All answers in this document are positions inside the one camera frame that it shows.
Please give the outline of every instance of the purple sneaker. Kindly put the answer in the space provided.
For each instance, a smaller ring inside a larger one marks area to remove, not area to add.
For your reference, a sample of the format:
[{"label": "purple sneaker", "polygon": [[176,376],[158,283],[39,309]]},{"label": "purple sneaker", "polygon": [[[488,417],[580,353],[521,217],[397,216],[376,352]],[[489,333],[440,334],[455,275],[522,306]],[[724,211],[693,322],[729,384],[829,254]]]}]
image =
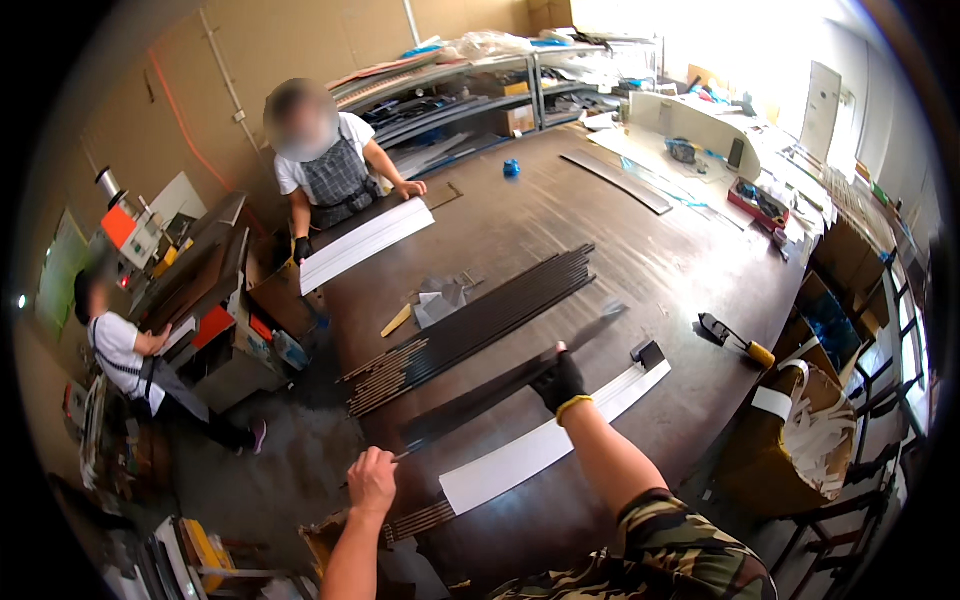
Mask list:
[{"label": "purple sneaker", "polygon": [[260,450],[263,449],[263,441],[267,437],[267,422],[263,419],[259,423],[250,428],[255,437],[255,442],[253,443],[253,455],[256,456],[260,453]]}]

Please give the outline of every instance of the black clamp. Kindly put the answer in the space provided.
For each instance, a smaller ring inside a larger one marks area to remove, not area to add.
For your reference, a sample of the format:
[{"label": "black clamp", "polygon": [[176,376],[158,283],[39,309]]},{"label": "black clamp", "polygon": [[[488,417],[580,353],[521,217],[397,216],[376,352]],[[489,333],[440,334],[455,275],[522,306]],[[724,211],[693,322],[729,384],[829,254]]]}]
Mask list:
[{"label": "black clamp", "polygon": [[640,363],[647,371],[653,369],[656,365],[663,362],[663,350],[660,349],[657,342],[646,340],[639,346],[630,350],[630,357],[635,363]]}]

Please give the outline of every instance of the gray apron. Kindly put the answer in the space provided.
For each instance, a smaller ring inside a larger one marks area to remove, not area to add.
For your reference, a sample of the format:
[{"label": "gray apron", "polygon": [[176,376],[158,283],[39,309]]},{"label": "gray apron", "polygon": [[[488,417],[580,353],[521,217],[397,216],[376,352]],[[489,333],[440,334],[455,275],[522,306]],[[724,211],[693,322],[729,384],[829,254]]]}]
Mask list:
[{"label": "gray apron", "polygon": [[363,158],[342,132],[337,143],[323,156],[302,162],[300,167],[317,201],[310,210],[310,225],[317,229],[335,226],[380,197]]},{"label": "gray apron", "polygon": [[190,414],[194,417],[204,423],[210,422],[210,409],[202,400],[194,396],[193,392],[183,385],[183,382],[177,377],[177,373],[174,372],[173,368],[159,356],[145,356],[143,358],[143,366],[139,370],[135,367],[118,365],[108,359],[97,348],[97,319],[93,320],[93,353],[114,369],[131,375],[137,375],[141,380],[146,381],[147,387],[144,390],[144,399],[147,400],[148,404],[150,403],[150,390],[153,388],[154,382],[156,382],[169,397],[190,411]]}]

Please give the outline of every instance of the yellow glove cuff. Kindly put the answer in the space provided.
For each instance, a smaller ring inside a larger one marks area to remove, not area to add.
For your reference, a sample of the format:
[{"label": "yellow glove cuff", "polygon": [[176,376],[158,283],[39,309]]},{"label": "yellow glove cuff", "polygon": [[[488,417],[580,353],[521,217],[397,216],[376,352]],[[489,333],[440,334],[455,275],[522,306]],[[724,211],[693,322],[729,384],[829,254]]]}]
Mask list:
[{"label": "yellow glove cuff", "polygon": [[574,396],[570,400],[561,404],[560,408],[557,409],[557,424],[560,427],[563,427],[564,423],[561,421],[561,417],[564,415],[564,412],[566,412],[566,409],[570,408],[577,402],[583,402],[584,400],[589,400],[590,402],[593,402],[593,398],[590,396]]}]

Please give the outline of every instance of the white t-shirt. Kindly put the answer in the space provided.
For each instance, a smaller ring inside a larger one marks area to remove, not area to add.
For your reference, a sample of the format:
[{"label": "white t-shirt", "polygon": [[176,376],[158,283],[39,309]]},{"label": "white t-shirt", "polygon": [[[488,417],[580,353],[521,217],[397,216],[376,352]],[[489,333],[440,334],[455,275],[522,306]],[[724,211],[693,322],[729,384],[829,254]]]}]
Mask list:
[{"label": "white t-shirt", "polygon": [[[353,143],[353,149],[356,150],[357,155],[362,160],[364,146],[373,139],[373,127],[355,114],[349,112],[338,114],[340,115],[340,133],[344,135],[347,141]],[[280,184],[280,194],[287,196],[293,194],[298,187],[302,187],[310,203],[314,206],[317,205],[317,199],[313,197],[313,190],[310,189],[310,184],[307,182],[306,175],[303,173],[303,168],[299,162],[276,155],[274,169],[276,170],[276,182]]]},{"label": "white t-shirt", "polygon": [[[131,398],[142,398],[147,393],[147,381],[141,379],[133,373],[123,372],[115,369],[110,363],[104,360],[107,358],[111,363],[122,367],[133,367],[138,371],[143,368],[143,356],[133,351],[133,345],[136,343],[136,325],[127,321],[120,315],[112,312],[90,320],[90,325],[86,328],[86,339],[93,348],[93,329],[96,324],[97,330],[97,363],[104,370],[110,381],[114,383],[124,394]],[[160,402],[166,392],[156,383],[150,387],[150,412],[156,415],[160,408]]]}]

